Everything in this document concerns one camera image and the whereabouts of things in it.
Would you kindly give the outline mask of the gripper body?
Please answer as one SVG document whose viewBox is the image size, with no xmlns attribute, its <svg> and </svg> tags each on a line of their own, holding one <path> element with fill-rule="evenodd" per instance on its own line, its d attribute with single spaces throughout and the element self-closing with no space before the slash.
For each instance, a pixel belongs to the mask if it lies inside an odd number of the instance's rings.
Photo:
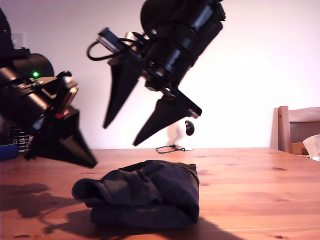
<svg viewBox="0 0 320 240">
<path fill-rule="evenodd" d="M 148 89 L 162 92 L 170 99 L 185 96 L 178 90 L 178 85 L 193 65 L 193 59 L 184 47 L 167 37 L 153 36 L 145 39 L 136 32 L 133 33 L 133 39 L 119 38 L 108 27 L 98 33 L 96 41 L 112 53 L 104 56 L 105 60 L 109 61 L 126 53 L 134 53 L 141 57 L 144 67 L 140 77 L 146 80 Z M 189 112 L 193 118 L 202 114 L 201 108 L 191 100 Z"/>
<path fill-rule="evenodd" d="M 35 136 L 50 109 L 53 96 L 42 83 L 11 84 L 9 90 L 12 94 L 10 124 Z"/>
</svg>

